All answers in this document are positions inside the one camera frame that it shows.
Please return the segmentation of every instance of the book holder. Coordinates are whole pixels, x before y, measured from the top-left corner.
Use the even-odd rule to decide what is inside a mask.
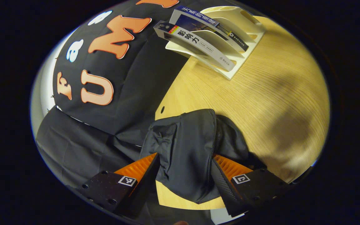
[[[185,57],[196,57],[201,62],[208,65],[210,68],[214,69],[229,81],[245,63],[249,55],[252,53],[256,45],[259,43],[263,37],[266,29],[256,18],[251,14],[236,6],[218,6],[210,7],[201,11],[208,17],[218,21],[221,25],[228,28],[237,34],[247,45],[248,49],[245,52],[238,52],[235,50],[229,43],[227,43],[223,38],[219,37],[217,34],[209,30],[197,30],[192,31],[192,33],[197,34],[199,37],[202,37],[204,40],[209,42],[211,45],[220,50],[224,55],[226,55],[231,61],[234,62],[235,67],[227,71],[224,68],[220,68],[216,65],[209,63],[204,59],[202,55],[195,54],[193,51],[187,49],[187,46],[181,46],[174,42],[169,41],[166,44],[166,49],[175,51]]]

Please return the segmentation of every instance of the light wood tabletop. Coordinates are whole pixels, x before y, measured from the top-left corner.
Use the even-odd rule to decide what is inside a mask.
[[[290,183],[314,163],[325,143],[330,121],[328,90],[318,64],[302,43],[272,20],[256,19],[266,33],[231,81],[190,57],[155,119],[212,108],[237,125],[249,151],[269,171]],[[156,185],[161,205],[224,208],[220,197],[196,204],[160,182]]]

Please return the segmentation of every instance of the orange printed letter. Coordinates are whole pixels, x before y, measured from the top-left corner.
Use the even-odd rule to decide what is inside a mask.
[[[88,48],[88,52],[92,53],[95,50],[105,51],[113,53],[116,55],[116,58],[121,59],[129,49],[129,44],[124,43],[122,45],[117,45],[114,43],[134,39],[134,36],[125,30],[125,28],[133,30],[134,33],[139,33],[144,30],[151,21],[151,18],[137,19],[119,15],[109,21],[106,25],[112,33],[94,39]]]
[[[56,87],[57,93],[64,94],[69,98],[69,100],[71,100],[72,99],[72,88],[70,87],[70,84],[65,86],[65,84],[67,84],[67,83],[68,82],[66,81],[66,79],[62,78],[62,73],[61,72],[57,73],[57,87]]]
[[[179,3],[179,1],[178,0],[141,0],[138,3],[136,3],[136,5],[139,5],[142,3],[158,4],[164,8],[170,8],[170,7],[174,6],[175,4]]]
[[[104,94],[94,94],[87,92],[85,88],[81,89],[81,101],[84,103],[90,102],[98,105],[107,105],[112,101],[113,98],[113,86],[109,80],[103,77],[88,74],[87,70],[81,72],[81,83],[93,83],[98,84],[104,88]]]

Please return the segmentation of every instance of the letter m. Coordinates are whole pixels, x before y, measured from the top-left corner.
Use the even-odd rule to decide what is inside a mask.
[[[134,36],[125,29],[130,29],[134,33],[139,33],[144,30],[144,28],[147,27],[151,21],[151,18],[138,19],[123,17],[122,15],[113,18],[106,25],[112,31],[112,33],[105,34],[94,39],[91,42],[90,47],[88,47],[88,53],[93,53],[96,50],[100,50],[115,54],[117,59],[123,58],[129,49],[129,44],[124,43],[117,45],[115,43],[134,39]]]

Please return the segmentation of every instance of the book cover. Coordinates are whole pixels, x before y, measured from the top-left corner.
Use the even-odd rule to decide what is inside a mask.
[[[188,7],[179,6],[174,9],[169,22],[189,31],[210,30],[227,41],[235,50],[246,51],[248,49],[248,45],[234,32],[227,30],[214,19]]]

